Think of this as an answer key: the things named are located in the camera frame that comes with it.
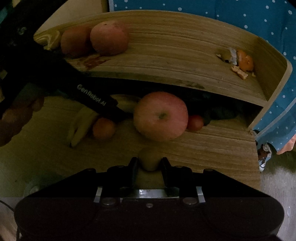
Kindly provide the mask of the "banana bunch on shelf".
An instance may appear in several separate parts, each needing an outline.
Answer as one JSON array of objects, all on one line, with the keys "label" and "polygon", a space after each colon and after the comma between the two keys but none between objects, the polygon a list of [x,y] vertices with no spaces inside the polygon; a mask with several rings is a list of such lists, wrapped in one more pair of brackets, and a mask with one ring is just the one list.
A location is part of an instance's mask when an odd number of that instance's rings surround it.
[{"label": "banana bunch on shelf", "polygon": [[61,33],[58,30],[34,37],[34,41],[42,45],[45,50],[53,50],[59,46]]}]

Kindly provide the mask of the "curved wooden shelf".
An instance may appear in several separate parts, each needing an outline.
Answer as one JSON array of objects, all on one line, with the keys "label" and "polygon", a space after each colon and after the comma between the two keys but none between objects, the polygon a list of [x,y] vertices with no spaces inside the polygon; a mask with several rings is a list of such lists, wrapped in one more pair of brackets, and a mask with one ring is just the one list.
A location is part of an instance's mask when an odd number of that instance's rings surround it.
[{"label": "curved wooden shelf", "polygon": [[[90,71],[100,77],[183,86],[232,97],[261,107],[254,128],[287,83],[292,64],[266,40],[227,23],[173,11],[117,11],[87,16],[34,37],[75,26],[118,20],[129,30],[128,50],[106,57]],[[242,80],[216,54],[232,47],[253,58],[256,77]]]}]

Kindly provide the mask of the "red apple on table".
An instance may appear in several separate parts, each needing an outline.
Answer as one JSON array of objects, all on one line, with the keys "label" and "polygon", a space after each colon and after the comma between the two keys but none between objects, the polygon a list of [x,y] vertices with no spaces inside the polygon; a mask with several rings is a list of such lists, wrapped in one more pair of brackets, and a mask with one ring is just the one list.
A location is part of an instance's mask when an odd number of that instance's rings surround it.
[{"label": "red apple on table", "polygon": [[188,110],[178,97],[167,92],[153,92],[134,108],[133,124],[146,138],[166,142],[181,136],[187,128]]}]

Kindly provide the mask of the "small red fruit behind apple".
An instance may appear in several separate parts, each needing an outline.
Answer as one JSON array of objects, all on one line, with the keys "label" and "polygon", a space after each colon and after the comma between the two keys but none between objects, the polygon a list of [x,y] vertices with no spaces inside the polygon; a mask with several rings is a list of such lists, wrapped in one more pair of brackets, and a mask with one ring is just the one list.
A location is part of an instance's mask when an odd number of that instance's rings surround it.
[{"label": "small red fruit behind apple", "polygon": [[204,120],[198,115],[189,116],[187,130],[189,132],[197,132],[204,126]]}]

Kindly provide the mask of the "red apple on shelf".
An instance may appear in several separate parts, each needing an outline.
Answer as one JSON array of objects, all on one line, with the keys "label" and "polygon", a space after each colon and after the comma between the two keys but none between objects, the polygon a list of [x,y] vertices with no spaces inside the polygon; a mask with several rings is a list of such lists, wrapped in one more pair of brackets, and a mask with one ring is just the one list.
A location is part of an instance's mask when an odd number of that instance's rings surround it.
[{"label": "red apple on shelf", "polygon": [[125,52],[130,40],[128,29],[121,21],[105,21],[90,32],[93,49],[100,55],[113,56]]}]

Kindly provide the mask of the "orange peel scraps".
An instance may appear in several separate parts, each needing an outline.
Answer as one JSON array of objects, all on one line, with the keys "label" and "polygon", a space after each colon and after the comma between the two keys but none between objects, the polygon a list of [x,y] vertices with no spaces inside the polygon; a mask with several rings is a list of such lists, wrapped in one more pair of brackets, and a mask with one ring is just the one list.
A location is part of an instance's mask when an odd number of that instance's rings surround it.
[{"label": "orange peel scraps", "polygon": [[253,58],[243,50],[232,47],[220,50],[216,56],[224,63],[231,65],[231,70],[242,80],[249,76],[256,77]]}]

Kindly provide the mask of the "small orange on table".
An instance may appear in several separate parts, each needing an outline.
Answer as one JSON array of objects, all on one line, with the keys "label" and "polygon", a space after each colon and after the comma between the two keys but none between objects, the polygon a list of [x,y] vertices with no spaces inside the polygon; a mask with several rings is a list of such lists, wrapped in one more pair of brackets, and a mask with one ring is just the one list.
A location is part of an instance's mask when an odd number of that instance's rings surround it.
[{"label": "small orange on table", "polygon": [[95,139],[108,140],[115,133],[115,124],[106,118],[99,118],[93,125],[92,131]]}]

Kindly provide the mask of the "large orange on shelf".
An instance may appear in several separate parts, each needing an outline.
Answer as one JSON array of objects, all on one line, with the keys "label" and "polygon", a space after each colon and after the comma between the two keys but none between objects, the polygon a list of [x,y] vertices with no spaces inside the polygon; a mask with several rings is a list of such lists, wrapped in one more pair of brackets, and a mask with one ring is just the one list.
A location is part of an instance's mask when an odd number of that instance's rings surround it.
[{"label": "large orange on shelf", "polygon": [[66,30],[61,37],[61,50],[63,54],[71,57],[82,55],[90,42],[91,28],[78,26]]}]

